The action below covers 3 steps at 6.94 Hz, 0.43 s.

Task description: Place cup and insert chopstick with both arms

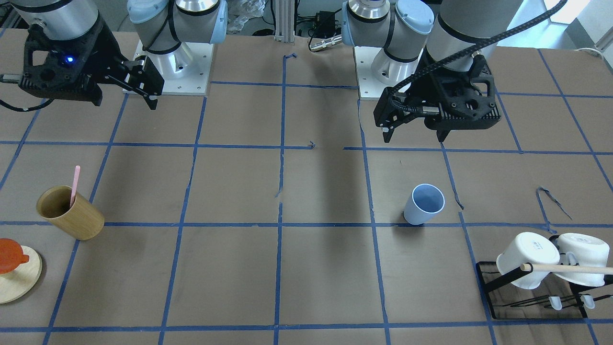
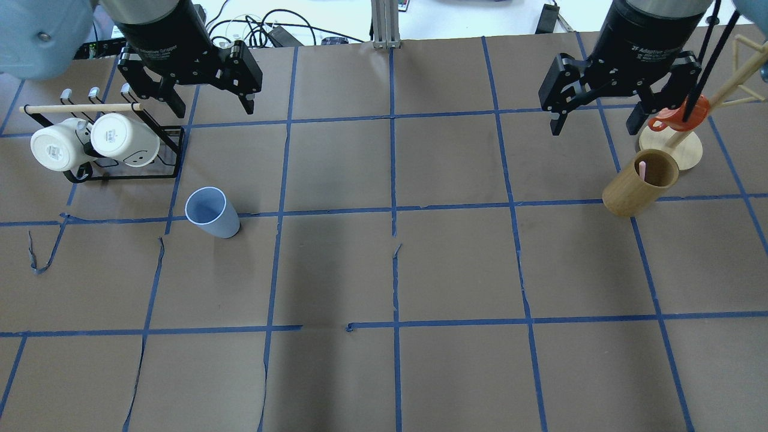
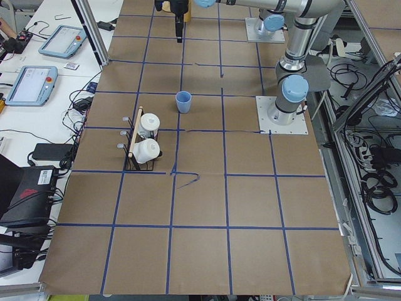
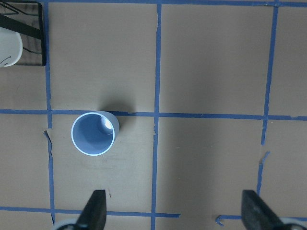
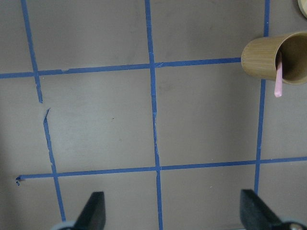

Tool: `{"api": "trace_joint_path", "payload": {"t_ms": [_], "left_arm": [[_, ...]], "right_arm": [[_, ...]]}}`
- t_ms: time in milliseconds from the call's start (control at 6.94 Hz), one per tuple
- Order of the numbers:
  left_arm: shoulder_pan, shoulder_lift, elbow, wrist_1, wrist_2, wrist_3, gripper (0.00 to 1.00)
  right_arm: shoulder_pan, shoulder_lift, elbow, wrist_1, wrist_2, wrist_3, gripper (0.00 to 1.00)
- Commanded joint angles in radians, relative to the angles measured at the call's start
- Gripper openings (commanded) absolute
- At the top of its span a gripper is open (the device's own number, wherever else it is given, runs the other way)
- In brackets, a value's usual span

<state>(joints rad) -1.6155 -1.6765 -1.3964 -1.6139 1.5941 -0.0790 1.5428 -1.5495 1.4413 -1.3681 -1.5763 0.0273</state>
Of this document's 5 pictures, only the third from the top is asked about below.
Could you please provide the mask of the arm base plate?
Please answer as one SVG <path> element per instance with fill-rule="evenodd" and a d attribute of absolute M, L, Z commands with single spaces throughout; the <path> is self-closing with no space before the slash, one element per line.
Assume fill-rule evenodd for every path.
<path fill-rule="evenodd" d="M 279 43 L 285 42 L 282 29 L 268 31 L 259 18 L 246 18 L 247 40 L 255 43 Z"/>
<path fill-rule="evenodd" d="M 257 96 L 259 130 L 263 134 L 308 135 L 302 105 L 293 113 L 283 113 L 275 106 L 276 97 Z"/>

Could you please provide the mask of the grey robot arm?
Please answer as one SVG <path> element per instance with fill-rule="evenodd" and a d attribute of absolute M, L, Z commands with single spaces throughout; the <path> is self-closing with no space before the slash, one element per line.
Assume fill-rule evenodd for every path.
<path fill-rule="evenodd" d="M 286 13 L 294 16 L 284 55 L 276 65 L 278 95 L 267 109 L 278 125 L 293 123 L 299 105 L 310 92 L 330 87 L 329 74 L 320 57 L 309 54 L 322 27 L 334 26 L 344 8 L 343 1 L 265 1 L 259 7 L 265 31 L 276 31 Z"/>

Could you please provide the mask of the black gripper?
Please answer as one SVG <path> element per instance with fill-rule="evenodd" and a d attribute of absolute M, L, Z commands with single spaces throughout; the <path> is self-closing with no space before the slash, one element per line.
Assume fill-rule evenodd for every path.
<path fill-rule="evenodd" d="M 183 42 L 184 14 L 189 10 L 189 0 L 170 0 L 170 12 L 175 15 L 175 35 L 178 43 Z"/>

